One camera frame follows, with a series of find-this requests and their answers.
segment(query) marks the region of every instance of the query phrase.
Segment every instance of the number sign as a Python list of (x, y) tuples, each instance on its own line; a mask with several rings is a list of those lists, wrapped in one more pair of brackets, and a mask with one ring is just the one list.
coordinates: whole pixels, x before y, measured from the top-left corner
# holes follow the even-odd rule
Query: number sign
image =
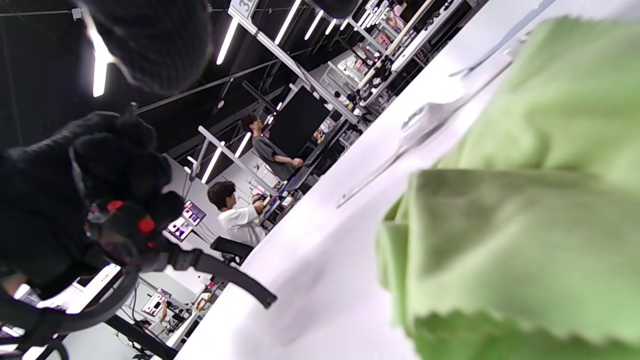
[(251, 16), (258, 5), (258, 0), (231, 0), (231, 7), (246, 19), (251, 20)]

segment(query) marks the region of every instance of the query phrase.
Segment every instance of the office chair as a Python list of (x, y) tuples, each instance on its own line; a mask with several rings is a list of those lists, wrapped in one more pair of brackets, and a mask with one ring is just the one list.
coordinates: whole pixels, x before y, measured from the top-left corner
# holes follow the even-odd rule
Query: office chair
[(242, 265), (253, 247), (219, 236), (211, 243), (211, 250), (222, 253), (222, 258), (228, 265), (231, 263)]

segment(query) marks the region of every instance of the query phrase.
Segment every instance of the dark hair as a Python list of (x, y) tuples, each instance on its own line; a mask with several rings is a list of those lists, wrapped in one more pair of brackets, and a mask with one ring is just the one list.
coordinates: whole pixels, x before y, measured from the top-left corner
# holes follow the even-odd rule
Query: dark hair
[(236, 184), (232, 181), (219, 181), (207, 190), (207, 196), (218, 210), (222, 210), (227, 207), (227, 199), (233, 196), (235, 192)]
[(141, 319), (136, 321), (135, 326), (137, 326), (140, 330), (144, 330), (145, 329), (145, 325), (146, 326), (151, 326), (151, 322), (147, 319)]
[(258, 121), (258, 118), (254, 114), (247, 114), (240, 118), (240, 125), (244, 130), (253, 131), (251, 125), (256, 121)]

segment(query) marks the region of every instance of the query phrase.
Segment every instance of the red button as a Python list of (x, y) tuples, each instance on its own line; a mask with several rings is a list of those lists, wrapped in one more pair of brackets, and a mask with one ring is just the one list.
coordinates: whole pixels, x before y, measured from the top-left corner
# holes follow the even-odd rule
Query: red button
[(124, 205), (124, 201), (114, 200), (107, 204), (107, 210), (110, 212), (114, 212), (117, 209), (120, 209)]
[(156, 223), (150, 218), (144, 218), (138, 222), (138, 230), (141, 233), (150, 233), (156, 227)]

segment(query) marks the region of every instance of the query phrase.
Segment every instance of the fluorescent light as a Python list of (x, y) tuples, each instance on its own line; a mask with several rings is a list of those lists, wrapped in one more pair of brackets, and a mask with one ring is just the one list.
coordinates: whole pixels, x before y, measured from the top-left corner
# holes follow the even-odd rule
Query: fluorescent light
[(93, 97), (104, 94), (104, 83), (107, 78), (107, 65), (113, 61), (113, 57), (109, 54), (107, 46), (98, 34), (98, 31), (91, 29), (89, 38), (93, 42), (93, 55), (95, 64), (93, 65)]
[(246, 145), (246, 143), (249, 141), (249, 138), (251, 138), (250, 132), (244, 136), (244, 139), (242, 139), (242, 142), (240, 143), (240, 147), (236, 151), (236, 157), (240, 156), (240, 153), (242, 152), (242, 149), (244, 149), (244, 146)]
[(371, 21), (373, 21), (374, 15), (372, 13), (369, 14), (369, 16), (367, 17), (367, 20), (365, 20), (364, 24), (362, 25), (362, 28), (368, 28), (369, 27), (369, 23)]
[(302, 0), (296, 0), (296, 2), (293, 3), (293, 6), (291, 7), (291, 10), (289, 10), (289, 14), (287, 14), (287, 18), (284, 19), (284, 23), (282, 24), (282, 27), (280, 28), (280, 32), (278, 33), (278, 36), (276, 37), (276, 40), (274, 41), (274, 43), (276, 45), (278, 45), (280, 43), (280, 41), (282, 40), (282, 37), (284, 36), (285, 31), (287, 31), (287, 28), (289, 27), (289, 24), (291, 23), (291, 19), (293, 19), (293, 15), (296, 13), (296, 10), (298, 10), (298, 7), (300, 6), (301, 2), (302, 2)]
[(222, 61), (225, 59), (225, 55), (227, 54), (227, 50), (229, 50), (229, 45), (231, 45), (231, 39), (234, 38), (234, 33), (236, 32), (236, 28), (238, 26), (238, 20), (233, 18), (231, 20), (231, 24), (229, 24), (229, 29), (227, 30), (227, 35), (225, 36), (225, 41), (222, 43), (222, 47), (220, 48), (220, 53), (218, 54), (218, 59), (216, 60), (216, 64), (222, 64)]
[(322, 17), (322, 14), (324, 14), (324, 11), (320, 10), (320, 12), (316, 15), (316, 18), (311, 23), (311, 27), (309, 27), (309, 30), (307, 31), (307, 34), (305, 35), (305, 40), (308, 40), (309, 37), (311, 36), (311, 33), (316, 28), (316, 25), (318, 25), (318, 22), (320, 21), (320, 18)]
[(358, 26), (362, 26), (362, 24), (364, 23), (364, 19), (367, 18), (367, 15), (369, 14), (369, 11), (365, 11), (364, 14), (362, 14), (362, 17), (360, 18), (360, 20), (358, 21)]
[(204, 172), (204, 176), (202, 177), (202, 183), (203, 184), (207, 183), (207, 179), (209, 178), (209, 175), (211, 175), (211, 171), (213, 170), (213, 165), (216, 164), (216, 160), (218, 160), (218, 157), (220, 156), (221, 152), (222, 152), (222, 149), (220, 149), (218, 147), (216, 149), (216, 152), (213, 154), (213, 157), (211, 158), (211, 161), (209, 162), (209, 166), (207, 166), (207, 170)]
[(325, 35), (329, 35), (331, 29), (333, 29), (333, 25), (335, 25), (335, 19), (331, 20), (329, 26), (327, 26), (326, 31), (324, 32)]

